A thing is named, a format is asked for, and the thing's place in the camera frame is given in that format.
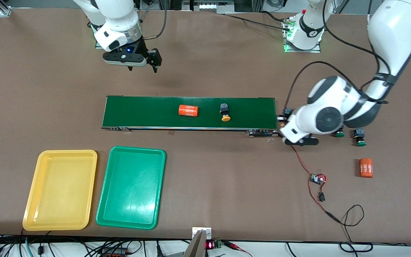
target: green tray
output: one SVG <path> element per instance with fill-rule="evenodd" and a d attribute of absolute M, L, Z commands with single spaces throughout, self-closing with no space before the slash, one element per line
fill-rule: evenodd
<path fill-rule="evenodd" d="M 231 120 L 222 121 L 220 104 Z M 178 115 L 181 104 L 199 107 L 197 117 Z M 116 130 L 276 130 L 274 98 L 107 96 L 102 128 Z"/>
<path fill-rule="evenodd" d="M 165 160 L 163 150 L 112 148 L 96 223 L 131 229 L 155 228 Z"/>

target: yellow tray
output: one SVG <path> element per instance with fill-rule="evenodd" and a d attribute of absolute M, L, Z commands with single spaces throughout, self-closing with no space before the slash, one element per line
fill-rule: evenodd
<path fill-rule="evenodd" d="M 37 159 L 23 228 L 80 230 L 90 218 L 98 155 L 93 150 L 47 150 Z"/>

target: black circular joint cap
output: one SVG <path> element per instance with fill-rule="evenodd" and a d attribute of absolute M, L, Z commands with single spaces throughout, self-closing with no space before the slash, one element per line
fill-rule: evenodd
<path fill-rule="evenodd" d="M 343 123 L 344 116 L 334 107 L 326 107 L 316 115 L 316 128 L 321 132 L 335 132 Z"/>

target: brown table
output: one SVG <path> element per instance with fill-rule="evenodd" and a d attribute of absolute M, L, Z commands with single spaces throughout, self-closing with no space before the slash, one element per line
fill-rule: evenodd
<path fill-rule="evenodd" d="M 264 14 L 246 18 L 277 25 Z M 145 34 L 157 34 L 162 12 L 150 12 Z M 275 97 L 282 111 L 296 73 L 329 61 L 357 85 L 372 77 L 374 58 L 323 37 L 321 54 L 284 53 L 280 31 L 209 12 L 168 12 L 157 47 L 163 65 L 134 69 L 106 65 L 80 9 L 16 9 L 0 18 L 0 234 L 19 234 L 36 159 L 48 149 L 93 149 L 98 168 L 89 225 L 53 234 L 188 238 L 193 226 L 213 236 L 245 240 L 344 241 L 341 226 L 316 206 L 307 174 L 278 138 L 242 132 L 102 130 L 106 95 Z M 334 15 L 330 27 L 368 47 L 366 17 Z M 290 107 L 305 104 L 313 85 L 335 75 L 322 65 L 299 79 Z M 367 146 L 320 136 L 298 148 L 313 173 L 328 175 L 324 207 L 342 217 L 352 204 L 365 218 L 350 228 L 355 241 L 411 242 L 411 63 L 377 120 Z M 152 231 L 98 226 L 96 208 L 109 150 L 115 145 L 167 153 L 158 226 Z M 374 160 L 375 177 L 358 177 L 357 160 Z M 359 212 L 352 213 L 356 221 Z"/>

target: orange cylinder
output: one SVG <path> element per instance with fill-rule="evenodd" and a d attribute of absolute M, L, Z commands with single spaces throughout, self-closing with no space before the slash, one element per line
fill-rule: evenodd
<path fill-rule="evenodd" d="M 197 117 L 198 116 L 198 109 L 199 109 L 199 107 L 197 107 L 197 106 L 181 104 L 178 107 L 178 115 Z"/>
<path fill-rule="evenodd" d="M 374 177 L 374 163 L 370 158 L 359 160 L 359 169 L 361 177 Z"/>

